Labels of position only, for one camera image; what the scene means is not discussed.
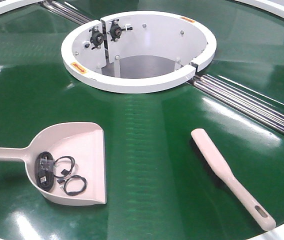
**dustpan handle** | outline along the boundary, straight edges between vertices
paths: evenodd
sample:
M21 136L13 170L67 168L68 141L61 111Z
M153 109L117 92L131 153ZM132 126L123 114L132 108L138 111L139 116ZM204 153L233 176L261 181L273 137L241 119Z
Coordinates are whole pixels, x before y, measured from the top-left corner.
M0 161L3 162L23 162L25 148L0 147Z

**white panel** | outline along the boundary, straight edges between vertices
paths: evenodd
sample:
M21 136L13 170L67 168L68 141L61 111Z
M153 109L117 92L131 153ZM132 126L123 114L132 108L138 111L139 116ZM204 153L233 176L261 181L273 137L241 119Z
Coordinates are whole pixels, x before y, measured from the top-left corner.
M106 31L110 31L112 20L119 20L121 28L130 25L133 30L122 31L117 42L107 34L109 62L116 55L122 59L132 56L157 56L172 61L180 59L182 65L189 64L207 46L206 36L180 15L165 12L137 11L113 14L101 18Z
M85 44L90 42L92 36L92 31L90 30L94 27L98 27L98 30L102 33L102 24L99 20L83 24L72 31L72 35L75 37L72 44L72 52L81 65L101 73L101 68L107 65L104 43L101 44L100 49L95 48L93 43L88 48L85 48Z

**cable connector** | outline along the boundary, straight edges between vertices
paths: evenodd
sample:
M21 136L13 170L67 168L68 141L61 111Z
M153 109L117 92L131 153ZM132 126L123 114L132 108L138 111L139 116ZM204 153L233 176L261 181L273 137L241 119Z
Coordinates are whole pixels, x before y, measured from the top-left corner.
M66 169L63 169L63 170L61 171L61 174L64 175L64 176L66 176L66 175L69 175L69 174L70 174L70 171L69 171L69 170L66 170Z
M60 178L60 179L57 180L57 183L59 183L59 184L62 184L64 182L65 182L65 180L63 178Z

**green belt surface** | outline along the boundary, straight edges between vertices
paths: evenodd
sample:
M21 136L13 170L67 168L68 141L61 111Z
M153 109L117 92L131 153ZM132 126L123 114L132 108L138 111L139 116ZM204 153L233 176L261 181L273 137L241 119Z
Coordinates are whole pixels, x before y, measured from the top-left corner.
M204 73L235 81L284 113L283 19L228 0L70 3L93 19L136 10L195 19L217 39ZM23 163L0 162L0 238L244 240L261 234L239 200L226 185L217 187L192 151L195 128L206 129L238 180L278 226L284 223L283 135L188 83L149 94L85 85L65 69L60 50L76 27L37 4L0 16L0 147L26 147L57 123L99 124L107 204L52 203L32 186Z

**steel rod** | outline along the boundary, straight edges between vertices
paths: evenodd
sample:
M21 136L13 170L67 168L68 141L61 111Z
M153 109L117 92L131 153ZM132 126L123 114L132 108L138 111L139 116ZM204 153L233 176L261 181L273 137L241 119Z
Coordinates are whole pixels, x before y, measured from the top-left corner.
M284 114L209 75L196 77L193 85L214 98L284 134Z

